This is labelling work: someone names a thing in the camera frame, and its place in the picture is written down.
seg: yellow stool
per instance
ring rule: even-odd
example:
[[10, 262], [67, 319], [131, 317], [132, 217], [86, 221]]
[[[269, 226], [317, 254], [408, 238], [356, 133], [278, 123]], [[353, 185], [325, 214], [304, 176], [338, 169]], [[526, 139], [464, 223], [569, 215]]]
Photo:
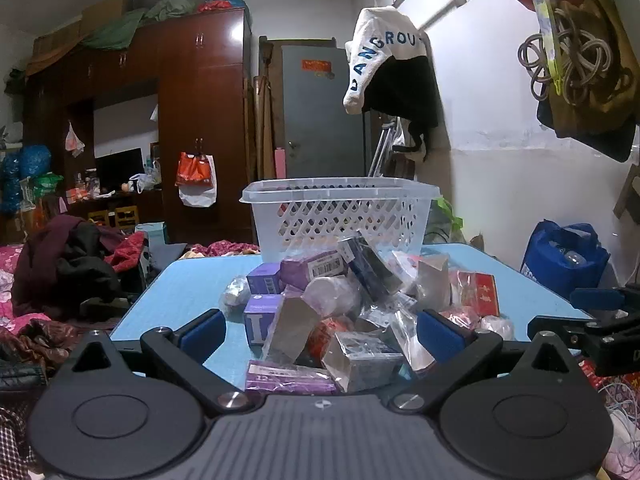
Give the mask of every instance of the yellow stool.
[[115, 213], [118, 229], [131, 229], [140, 223], [138, 206], [117, 207]]
[[109, 212], [107, 210], [104, 211], [91, 211], [87, 215], [89, 222], [93, 222], [98, 225], [109, 225]]

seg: blue table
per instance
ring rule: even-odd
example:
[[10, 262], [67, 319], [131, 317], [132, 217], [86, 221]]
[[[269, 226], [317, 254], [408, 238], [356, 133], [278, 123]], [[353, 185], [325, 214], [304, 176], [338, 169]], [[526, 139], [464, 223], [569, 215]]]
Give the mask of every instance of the blue table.
[[[471, 246], [423, 247], [422, 254], [433, 253], [447, 253], [452, 265], [495, 276], [500, 312], [513, 321], [520, 341], [529, 340], [527, 323], [534, 316], [586, 317], [551, 291]], [[111, 333], [111, 339], [138, 339], [157, 326], [180, 328], [206, 310], [219, 308], [220, 295], [231, 280], [246, 275], [261, 263], [260, 256], [221, 256], [172, 263], [129, 310]], [[247, 363], [259, 356], [260, 348], [252, 349], [246, 342], [241, 315], [229, 316], [226, 341], [205, 366], [236, 387], [244, 388]]]

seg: pink floral bedding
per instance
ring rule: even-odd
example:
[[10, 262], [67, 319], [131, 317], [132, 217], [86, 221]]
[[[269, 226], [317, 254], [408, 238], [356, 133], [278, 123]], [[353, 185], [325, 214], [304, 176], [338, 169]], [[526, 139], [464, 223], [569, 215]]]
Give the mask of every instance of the pink floral bedding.
[[15, 266], [18, 264], [18, 256], [22, 250], [21, 245], [0, 247], [0, 326], [9, 332], [18, 333], [20, 329], [29, 324], [32, 319], [45, 319], [44, 314], [27, 314], [14, 317], [14, 306], [11, 303], [11, 287], [14, 284]]

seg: black monitor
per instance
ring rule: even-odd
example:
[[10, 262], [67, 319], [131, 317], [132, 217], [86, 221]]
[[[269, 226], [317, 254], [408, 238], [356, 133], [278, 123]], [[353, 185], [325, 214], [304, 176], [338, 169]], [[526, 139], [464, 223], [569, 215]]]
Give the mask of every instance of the black monitor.
[[95, 169], [100, 179], [100, 188], [107, 192], [116, 190], [129, 181], [129, 177], [145, 173], [142, 163], [142, 149], [127, 150], [126, 152], [111, 153], [95, 159]]

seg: desk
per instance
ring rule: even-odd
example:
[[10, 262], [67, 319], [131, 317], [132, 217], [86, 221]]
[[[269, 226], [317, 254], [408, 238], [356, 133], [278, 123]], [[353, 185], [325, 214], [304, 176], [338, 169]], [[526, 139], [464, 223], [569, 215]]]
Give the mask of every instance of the desk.
[[[527, 323], [534, 316], [586, 317], [551, 291], [471, 246], [425, 246], [422, 252], [447, 253], [459, 267], [494, 275], [500, 310], [514, 322], [520, 341], [529, 340]], [[218, 308], [220, 295], [229, 282], [261, 262], [260, 256], [221, 256], [172, 263], [129, 310], [111, 338], [138, 339], [156, 326], [180, 328], [206, 310]], [[260, 347], [249, 348], [241, 316], [231, 317], [226, 323], [226, 341], [205, 366], [234, 386], [244, 388], [247, 362], [259, 358], [260, 352]]]
[[70, 215], [87, 218], [91, 211], [114, 211], [117, 207], [135, 205], [138, 207], [138, 217], [141, 224], [163, 222], [162, 190], [150, 189], [142, 193], [124, 193], [117, 191], [108, 198], [81, 200], [67, 206]]

